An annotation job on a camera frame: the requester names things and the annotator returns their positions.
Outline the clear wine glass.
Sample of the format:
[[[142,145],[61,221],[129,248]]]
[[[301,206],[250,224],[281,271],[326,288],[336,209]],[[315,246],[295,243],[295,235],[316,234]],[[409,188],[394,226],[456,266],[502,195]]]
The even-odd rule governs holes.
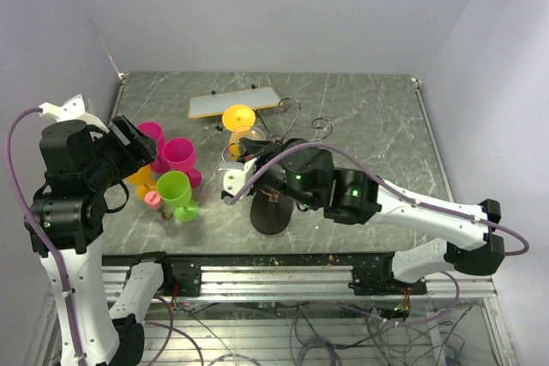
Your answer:
[[[256,126],[239,126],[232,131],[229,141],[224,148],[221,158],[224,161],[237,161],[244,153],[244,139],[264,141],[265,134]]]

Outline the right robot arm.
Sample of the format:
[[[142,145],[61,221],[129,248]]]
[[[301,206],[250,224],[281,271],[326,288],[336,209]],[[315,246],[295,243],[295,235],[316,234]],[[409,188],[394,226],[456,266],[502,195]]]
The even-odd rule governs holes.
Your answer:
[[[321,141],[262,142],[222,178],[221,186],[232,202],[263,186],[311,210],[322,209],[336,223],[379,222],[430,235],[428,243],[390,253],[388,266],[377,275],[390,294],[432,273],[487,276],[498,270],[505,249],[495,233],[497,202],[462,205],[420,195],[371,173],[353,156],[348,157],[352,169],[336,168],[333,153],[344,151]]]

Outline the green wine glass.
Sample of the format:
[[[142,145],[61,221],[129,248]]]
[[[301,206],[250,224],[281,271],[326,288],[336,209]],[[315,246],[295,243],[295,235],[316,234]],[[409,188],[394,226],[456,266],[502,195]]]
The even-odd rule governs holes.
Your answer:
[[[197,217],[199,206],[192,199],[192,188],[186,174],[169,171],[159,178],[156,189],[164,203],[172,208],[176,220],[189,222]]]

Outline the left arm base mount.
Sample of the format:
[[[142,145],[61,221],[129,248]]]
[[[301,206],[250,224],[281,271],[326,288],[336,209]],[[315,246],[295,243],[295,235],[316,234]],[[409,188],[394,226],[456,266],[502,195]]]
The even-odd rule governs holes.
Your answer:
[[[197,262],[166,257],[161,264],[161,290],[169,296],[198,297],[202,286],[202,269]]]

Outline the wire wine glass rack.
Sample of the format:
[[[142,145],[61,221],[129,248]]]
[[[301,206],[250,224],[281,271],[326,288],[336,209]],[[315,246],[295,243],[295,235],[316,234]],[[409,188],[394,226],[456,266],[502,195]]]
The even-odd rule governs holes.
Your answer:
[[[221,199],[228,202],[241,191],[253,197],[250,222],[264,235],[283,232],[293,211],[326,207],[335,175],[332,155],[318,147],[302,149],[268,167],[279,154],[306,142],[291,138],[290,132],[272,135],[255,123],[262,121],[257,109],[233,105],[222,115],[223,126],[232,132],[223,150],[230,155],[219,163],[217,176]]]

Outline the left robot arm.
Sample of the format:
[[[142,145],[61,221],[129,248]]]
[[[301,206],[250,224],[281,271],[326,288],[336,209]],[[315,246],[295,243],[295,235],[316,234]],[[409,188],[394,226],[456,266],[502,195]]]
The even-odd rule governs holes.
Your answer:
[[[49,280],[62,337],[62,365],[137,365],[144,352],[144,317],[154,295],[174,286],[164,252],[138,255],[113,306],[102,271],[103,218],[112,213],[105,193],[153,162],[155,141],[125,116],[107,130],[83,120],[54,123],[39,149],[45,184],[25,219],[33,251]]]

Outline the orange wine glass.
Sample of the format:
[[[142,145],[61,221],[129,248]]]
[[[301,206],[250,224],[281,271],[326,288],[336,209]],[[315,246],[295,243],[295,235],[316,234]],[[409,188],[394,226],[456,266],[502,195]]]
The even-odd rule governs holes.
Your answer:
[[[265,134],[256,125],[256,113],[247,105],[232,105],[222,115],[223,126],[231,132],[228,141],[228,152],[231,160],[237,160],[243,152],[239,143],[241,138],[264,141]]]
[[[152,178],[150,165],[145,165],[136,173],[126,177],[125,182],[135,187],[136,196],[141,201],[145,200],[149,192],[156,190],[156,181]]]

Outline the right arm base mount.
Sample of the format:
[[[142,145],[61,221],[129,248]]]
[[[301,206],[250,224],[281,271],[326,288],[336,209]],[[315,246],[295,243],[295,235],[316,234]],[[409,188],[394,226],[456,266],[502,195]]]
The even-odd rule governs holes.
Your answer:
[[[404,295],[410,291],[413,296],[427,293],[425,282],[404,283],[394,278],[392,261],[394,254],[364,253],[350,254],[346,263],[352,267],[352,280],[348,287],[355,296],[389,296]]]

